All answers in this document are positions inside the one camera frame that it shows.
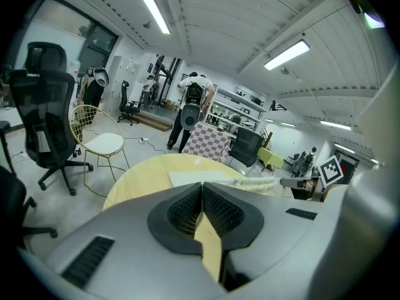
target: ceiling light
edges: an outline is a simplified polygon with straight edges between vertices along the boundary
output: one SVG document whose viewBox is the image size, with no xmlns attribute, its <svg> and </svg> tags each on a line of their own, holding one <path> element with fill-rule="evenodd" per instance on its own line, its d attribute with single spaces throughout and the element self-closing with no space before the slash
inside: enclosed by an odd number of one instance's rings
<svg viewBox="0 0 400 300">
<path fill-rule="evenodd" d="M 290 124 L 290 123 L 281 122 L 281 124 L 284 124 L 285 126 L 289 126 L 289 127 L 296 127 L 294 124 Z"/>
<path fill-rule="evenodd" d="M 346 129 L 351 131 L 351 127 L 349 126 L 343 126 L 342 124 L 337 124 L 337 123 L 331 123 L 327 121 L 321 121 L 322 124 L 325 124 L 327 126 L 335 127 L 335 128 L 341 128 L 341 129 Z"/>
<path fill-rule="evenodd" d="M 382 21 L 379 21 L 377 19 L 374 19 L 373 17 L 371 17 L 368 13 L 364 13 L 364 17 L 367 20 L 368 26 L 371 29 L 377 29 L 377 28 L 385 28 L 385 25 Z"/>
<path fill-rule="evenodd" d="M 341 149 L 343 149 L 343 150 L 346 150 L 346 151 L 349 151 L 350 153 L 355 153 L 353 150 L 351 150 L 351 149 L 348 149 L 348 148 L 346 148 L 346 147 L 343 147 L 343 146 L 341 146 L 341 145 L 339 145 L 339 144 L 337 144 L 337 143 L 335 143 L 335 146 L 337 146 L 338 148 L 341 148 Z"/>
<path fill-rule="evenodd" d="M 158 26 L 160 27 L 162 33 L 169 34 L 169 29 L 164 21 L 163 16 L 161 15 L 160 10 L 157 7 L 155 0 L 143 0 L 146 3 L 146 6 L 149 8 L 152 16 L 156 20 Z"/>
<path fill-rule="evenodd" d="M 276 56 L 274 59 L 267 62 L 264 67 L 267 70 L 272 70 L 280 66 L 281 64 L 285 63 L 286 61 L 289 61 L 290 59 L 293 59 L 309 50 L 310 50 L 309 45 L 306 44 L 304 40 L 300 40 L 295 45 L 291 46 L 289 49 L 283 51 L 280 55 Z"/>
</svg>

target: checkered tablecloth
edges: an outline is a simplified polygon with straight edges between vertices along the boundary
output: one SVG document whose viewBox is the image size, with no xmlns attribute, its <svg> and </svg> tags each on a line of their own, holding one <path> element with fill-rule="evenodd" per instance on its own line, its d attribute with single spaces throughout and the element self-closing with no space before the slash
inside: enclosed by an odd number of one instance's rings
<svg viewBox="0 0 400 300">
<path fill-rule="evenodd" d="M 183 148 L 183 153 L 195 154 L 223 163 L 228 157 L 231 137 L 225 132 L 198 122 L 190 134 L 189 140 Z"/>
</svg>

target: white seat cushion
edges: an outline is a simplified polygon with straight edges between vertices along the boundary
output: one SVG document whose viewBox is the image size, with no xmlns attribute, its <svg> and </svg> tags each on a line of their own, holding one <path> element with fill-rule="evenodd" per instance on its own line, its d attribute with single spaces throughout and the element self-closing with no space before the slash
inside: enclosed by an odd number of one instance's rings
<svg viewBox="0 0 400 300">
<path fill-rule="evenodd" d="M 94 151 L 99 154 L 113 154 L 119 151 L 124 144 L 124 139 L 118 134 L 114 133 L 102 133 L 90 140 L 84 146 L 89 151 Z"/>
</svg>

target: shoe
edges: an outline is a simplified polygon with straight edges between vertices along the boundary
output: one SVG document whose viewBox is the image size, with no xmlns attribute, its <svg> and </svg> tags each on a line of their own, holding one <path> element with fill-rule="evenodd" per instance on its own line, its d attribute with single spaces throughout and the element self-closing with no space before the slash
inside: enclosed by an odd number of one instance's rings
<svg viewBox="0 0 400 300">
<path fill-rule="evenodd" d="M 174 146 L 174 143 L 171 140 L 169 140 L 167 143 L 167 149 L 171 150 L 173 148 L 173 146 Z"/>
</svg>

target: white shelving unit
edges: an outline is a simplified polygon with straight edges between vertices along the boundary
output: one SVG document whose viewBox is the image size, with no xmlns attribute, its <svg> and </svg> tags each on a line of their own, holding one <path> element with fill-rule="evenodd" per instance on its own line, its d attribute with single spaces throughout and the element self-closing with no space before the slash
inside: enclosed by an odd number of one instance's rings
<svg viewBox="0 0 400 300">
<path fill-rule="evenodd" d="M 228 103 L 225 103 L 223 101 L 223 99 L 218 99 L 218 100 L 215 99 L 215 96 L 217 94 L 219 94 L 220 96 L 223 96 L 225 99 L 227 99 L 227 102 L 230 101 L 230 100 L 234 100 L 234 101 L 237 101 L 237 102 L 239 102 L 240 104 L 242 104 L 244 106 L 247 106 L 250 109 L 253 109 L 253 110 L 257 111 L 258 112 L 258 117 L 253 117 L 250 114 L 245 113 L 244 111 L 241 111 L 238 108 L 236 108 L 236 107 L 234 107 L 234 106 L 232 106 L 232 105 L 230 105 Z M 237 127 L 248 128 L 244 124 L 237 124 L 237 123 L 232 122 L 231 120 L 229 120 L 229 119 L 227 119 L 225 117 L 221 117 L 221 116 L 218 116 L 217 114 L 211 113 L 211 108 L 212 108 L 213 105 L 214 105 L 214 107 L 215 106 L 219 106 L 219 107 L 225 108 L 225 109 L 231 111 L 232 113 L 236 113 L 236 114 L 240 115 L 244 119 L 248 119 L 250 121 L 253 121 L 254 122 L 254 130 L 257 128 L 257 125 L 259 123 L 261 123 L 261 121 L 259 120 L 261 114 L 267 112 L 267 110 L 265 110 L 263 107 L 259 106 L 258 104 L 254 103 L 254 102 L 252 102 L 250 100 L 247 100 L 246 98 L 244 98 L 244 97 L 242 97 L 242 96 L 240 96 L 240 95 L 238 95 L 236 93 L 233 93 L 231 91 L 226 91 L 224 89 L 217 88 L 217 90 L 215 92 L 215 95 L 214 95 L 214 97 L 213 97 L 213 99 L 211 101 L 211 104 L 208 107 L 207 114 L 206 114 L 206 117 L 205 117 L 204 121 L 207 121 L 208 117 L 212 116 L 212 117 L 220 119 L 221 121 L 229 123 L 230 125 L 237 126 Z"/>
</svg>

